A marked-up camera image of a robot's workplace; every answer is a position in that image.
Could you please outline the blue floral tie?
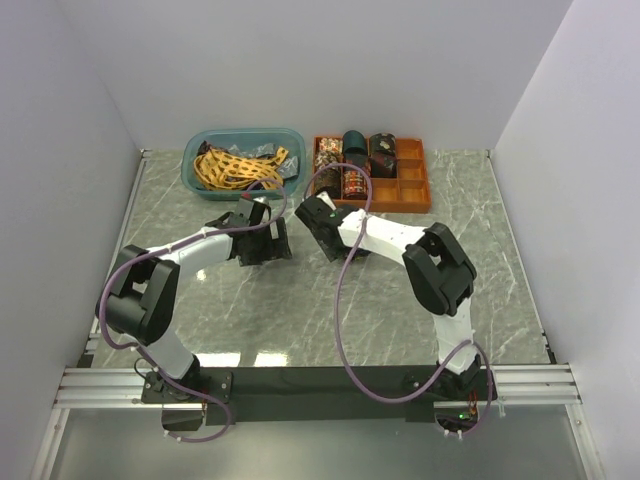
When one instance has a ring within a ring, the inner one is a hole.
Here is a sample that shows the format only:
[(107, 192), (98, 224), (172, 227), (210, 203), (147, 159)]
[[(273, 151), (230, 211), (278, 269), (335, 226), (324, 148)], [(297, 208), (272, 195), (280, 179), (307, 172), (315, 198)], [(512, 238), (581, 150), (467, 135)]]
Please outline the blue floral tie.
[(352, 261), (360, 261), (366, 259), (371, 254), (370, 251), (358, 248), (357, 250), (348, 249), (345, 255), (345, 259)]

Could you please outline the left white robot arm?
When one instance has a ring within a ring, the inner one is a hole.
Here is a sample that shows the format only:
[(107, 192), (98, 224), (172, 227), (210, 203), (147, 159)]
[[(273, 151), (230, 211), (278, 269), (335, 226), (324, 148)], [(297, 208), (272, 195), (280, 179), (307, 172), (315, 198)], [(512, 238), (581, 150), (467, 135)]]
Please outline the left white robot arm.
[(204, 377), (171, 327), (180, 281), (234, 259), (245, 267), (291, 257), (282, 214), (272, 214), (265, 198), (243, 195), (233, 211), (190, 236), (152, 249), (127, 245), (118, 253), (96, 305), (103, 338), (114, 350), (139, 351), (167, 377), (169, 394), (190, 401), (204, 389)]

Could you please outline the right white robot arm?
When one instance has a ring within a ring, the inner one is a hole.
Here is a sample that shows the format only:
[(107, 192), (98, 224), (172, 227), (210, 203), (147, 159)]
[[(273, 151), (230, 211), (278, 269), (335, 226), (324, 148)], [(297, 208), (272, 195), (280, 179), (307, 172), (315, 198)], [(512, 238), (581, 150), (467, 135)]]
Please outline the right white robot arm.
[[(417, 227), (393, 222), (364, 208), (336, 206), (325, 193), (303, 200), (296, 216), (328, 260), (344, 259), (333, 300), (334, 336), (346, 374), (358, 390), (374, 401), (394, 405), (418, 398), (440, 380), (445, 395), (461, 399), (473, 390), (475, 376), (481, 369), (487, 370), (487, 387), (493, 389), (488, 356), (474, 341), (471, 322), (477, 271), (446, 225), (435, 222), (429, 227)], [(340, 295), (348, 267), (359, 250), (403, 266), (416, 300), (434, 319), (438, 366), (424, 384), (403, 397), (384, 397), (367, 388), (344, 351)]]

